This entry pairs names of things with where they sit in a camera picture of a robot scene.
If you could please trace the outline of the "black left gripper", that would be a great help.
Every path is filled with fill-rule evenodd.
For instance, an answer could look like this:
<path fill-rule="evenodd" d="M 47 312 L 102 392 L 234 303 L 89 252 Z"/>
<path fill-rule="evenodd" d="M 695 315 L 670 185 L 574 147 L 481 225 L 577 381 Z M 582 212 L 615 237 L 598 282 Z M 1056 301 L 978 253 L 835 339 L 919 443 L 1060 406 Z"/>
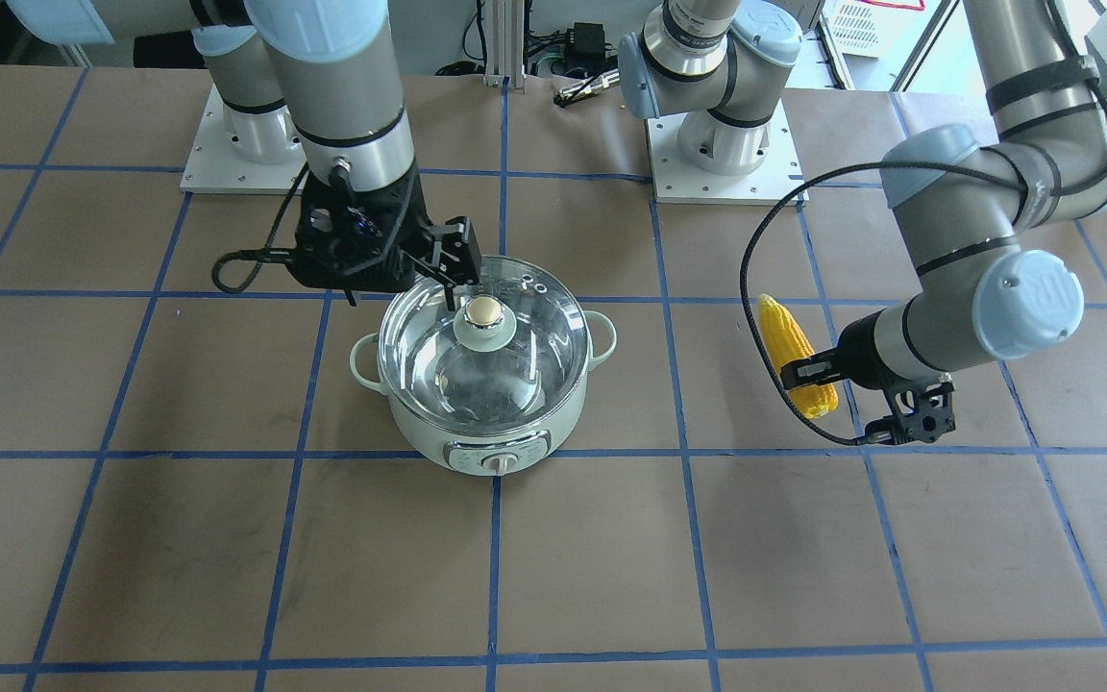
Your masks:
<path fill-rule="evenodd" d="M 792 360 L 780 368 L 782 382 L 839 382 L 848 379 L 835 357 Z M 886 388 L 889 415 L 867 422 L 861 444 L 932 444 L 956 430 L 953 380 L 935 383 L 897 382 Z"/>

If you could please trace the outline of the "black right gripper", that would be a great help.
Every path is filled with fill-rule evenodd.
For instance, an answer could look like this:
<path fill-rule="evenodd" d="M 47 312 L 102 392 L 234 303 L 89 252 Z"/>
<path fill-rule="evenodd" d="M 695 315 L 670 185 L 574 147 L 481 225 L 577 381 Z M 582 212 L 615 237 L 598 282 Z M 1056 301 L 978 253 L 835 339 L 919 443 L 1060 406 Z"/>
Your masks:
<path fill-rule="evenodd" d="M 342 292 L 403 293 L 426 277 L 457 310 L 455 291 L 480 283 L 480 246 L 467 216 L 433 225 L 414 163 L 374 192 L 346 192 L 311 175 L 302 192 L 291 276 Z"/>

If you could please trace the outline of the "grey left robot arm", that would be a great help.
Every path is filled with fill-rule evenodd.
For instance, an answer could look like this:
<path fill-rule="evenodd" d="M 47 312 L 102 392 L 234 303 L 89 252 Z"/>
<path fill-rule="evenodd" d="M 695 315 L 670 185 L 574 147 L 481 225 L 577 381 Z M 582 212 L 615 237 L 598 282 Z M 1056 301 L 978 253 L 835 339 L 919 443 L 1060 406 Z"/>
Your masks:
<path fill-rule="evenodd" d="M 956 426 L 950 376 L 1026 358 L 1082 323 L 1082 287 L 1021 234 L 1107 210 L 1107 100 L 1058 1 L 968 1 L 997 144 L 963 124 L 908 137 L 883 159 L 825 172 L 783 194 L 741 256 L 741 302 L 761 363 L 805 428 L 835 444 L 935 442 Z M 761 236 L 803 193 L 877 171 L 920 292 L 849 324 L 813 352 L 769 295 L 751 301 Z"/>

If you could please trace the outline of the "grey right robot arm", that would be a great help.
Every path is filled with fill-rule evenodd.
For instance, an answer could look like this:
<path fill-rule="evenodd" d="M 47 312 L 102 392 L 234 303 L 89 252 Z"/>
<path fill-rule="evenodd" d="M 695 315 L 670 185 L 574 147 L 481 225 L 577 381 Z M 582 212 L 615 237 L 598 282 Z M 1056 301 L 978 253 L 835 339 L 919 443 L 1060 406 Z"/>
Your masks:
<path fill-rule="evenodd" d="M 291 123 L 306 155 L 293 248 L 234 251 L 213 264 L 281 264 L 299 285 L 401 293 L 418 277 L 447 292 L 480 281 L 473 223 L 431 223 L 383 1 L 13 1 L 32 35 L 112 44 L 190 31 L 225 107 Z"/>

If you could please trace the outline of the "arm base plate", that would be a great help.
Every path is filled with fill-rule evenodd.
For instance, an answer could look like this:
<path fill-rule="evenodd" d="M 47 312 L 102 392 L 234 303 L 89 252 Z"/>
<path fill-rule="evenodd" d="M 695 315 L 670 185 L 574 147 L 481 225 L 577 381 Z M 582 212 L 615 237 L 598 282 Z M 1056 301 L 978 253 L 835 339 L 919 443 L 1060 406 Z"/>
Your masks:
<path fill-rule="evenodd" d="M 708 112 L 646 118 L 654 200 L 769 207 L 803 183 L 785 105 L 755 128 Z"/>
<path fill-rule="evenodd" d="M 182 172 L 192 194 L 283 194 L 306 163 L 288 109 L 237 112 L 213 87 Z"/>

